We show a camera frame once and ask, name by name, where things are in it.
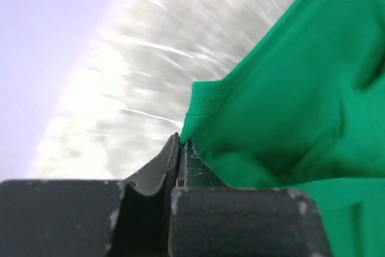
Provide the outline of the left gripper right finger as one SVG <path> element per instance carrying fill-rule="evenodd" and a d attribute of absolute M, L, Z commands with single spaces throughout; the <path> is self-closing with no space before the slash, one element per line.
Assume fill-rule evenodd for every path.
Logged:
<path fill-rule="evenodd" d="M 171 192 L 171 256 L 330 256 L 320 211 L 295 189 L 231 189 L 199 157 L 181 150 Z"/>

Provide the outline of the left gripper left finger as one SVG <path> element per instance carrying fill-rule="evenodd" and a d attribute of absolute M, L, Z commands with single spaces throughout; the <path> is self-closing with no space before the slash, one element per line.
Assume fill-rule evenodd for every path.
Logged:
<path fill-rule="evenodd" d="M 123 180 L 1 182 L 2 256 L 167 256 L 179 136 Z"/>

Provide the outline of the green t shirt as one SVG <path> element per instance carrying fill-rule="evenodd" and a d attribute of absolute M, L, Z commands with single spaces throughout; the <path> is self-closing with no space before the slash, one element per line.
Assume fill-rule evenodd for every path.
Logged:
<path fill-rule="evenodd" d="M 180 136 L 230 187 L 296 188 L 335 256 L 384 255 L 384 0 L 296 0 Z"/>

